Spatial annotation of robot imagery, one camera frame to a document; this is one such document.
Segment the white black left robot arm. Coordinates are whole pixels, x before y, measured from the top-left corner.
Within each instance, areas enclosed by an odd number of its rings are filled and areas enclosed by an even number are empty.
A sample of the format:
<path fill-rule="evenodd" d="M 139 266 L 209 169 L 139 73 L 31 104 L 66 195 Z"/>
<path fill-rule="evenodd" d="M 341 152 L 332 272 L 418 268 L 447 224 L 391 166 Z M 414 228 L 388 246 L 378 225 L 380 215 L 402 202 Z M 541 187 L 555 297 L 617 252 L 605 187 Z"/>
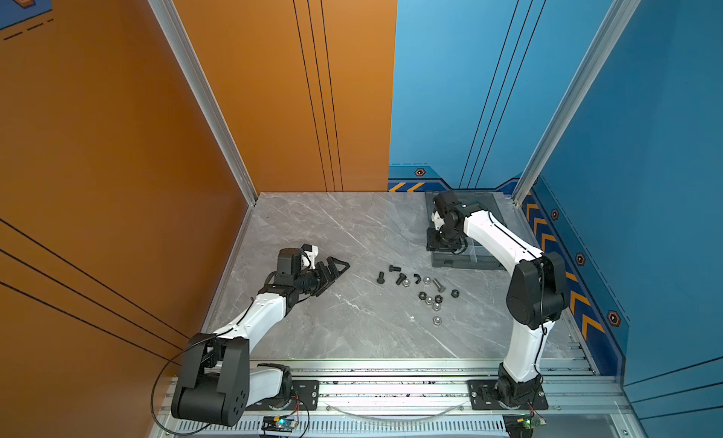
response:
<path fill-rule="evenodd" d="M 269 400 L 284 407 L 296 397 L 291 369 L 250 364 L 250 354 L 292 309 L 329 289 L 351 265 L 304 244 L 279 251 L 273 270 L 250 306 L 210 334 L 190 338 L 171 401 L 171 415 L 231 427 L 246 409 Z"/>

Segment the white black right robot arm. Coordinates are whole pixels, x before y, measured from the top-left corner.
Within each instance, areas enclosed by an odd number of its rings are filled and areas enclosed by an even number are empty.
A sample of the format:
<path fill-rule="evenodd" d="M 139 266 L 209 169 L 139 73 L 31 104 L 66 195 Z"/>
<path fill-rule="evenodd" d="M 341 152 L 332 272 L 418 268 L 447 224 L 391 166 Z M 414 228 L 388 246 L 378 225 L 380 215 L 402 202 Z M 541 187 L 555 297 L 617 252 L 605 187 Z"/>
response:
<path fill-rule="evenodd" d="M 514 320 L 508 353 L 499 366 L 493 399 L 502 407 L 533 407 L 543 393 L 540 360 L 548 336 L 570 306 L 565 260 L 523 240 L 480 204 L 452 191 L 433 197 L 431 251 L 455 252 L 470 238 L 511 275 L 506 307 Z"/>

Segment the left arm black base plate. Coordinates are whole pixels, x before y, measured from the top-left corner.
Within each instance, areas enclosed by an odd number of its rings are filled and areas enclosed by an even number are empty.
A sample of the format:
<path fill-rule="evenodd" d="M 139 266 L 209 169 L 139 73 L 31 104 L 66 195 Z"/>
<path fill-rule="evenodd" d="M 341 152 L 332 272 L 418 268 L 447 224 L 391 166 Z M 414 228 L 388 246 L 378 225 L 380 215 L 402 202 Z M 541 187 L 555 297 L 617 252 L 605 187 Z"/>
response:
<path fill-rule="evenodd" d="M 301 401 L 301 411 L 313 412 L 317 409 L 319 399 L 320 381 L 309 379 L 293 379 L 289 389 L 282 391 L 273 398 L 264 398 L 251 403 L 248 411 L 281 411 L 291 412 Z"/>

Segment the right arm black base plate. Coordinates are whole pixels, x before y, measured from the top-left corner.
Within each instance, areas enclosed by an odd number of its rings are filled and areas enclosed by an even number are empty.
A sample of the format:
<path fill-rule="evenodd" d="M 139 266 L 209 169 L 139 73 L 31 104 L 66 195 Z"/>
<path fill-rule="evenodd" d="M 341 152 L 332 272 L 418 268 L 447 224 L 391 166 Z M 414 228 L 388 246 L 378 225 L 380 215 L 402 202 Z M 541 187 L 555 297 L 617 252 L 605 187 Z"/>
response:
<path fill-rule="evenodd" d="M 467 382 L 469 398 L 475 411 L 483 410 L 527 410 L 549 409 L 549 403 L 542 389 L 542 377 L 525 383 L 508 379 L 483 379 Z"/>

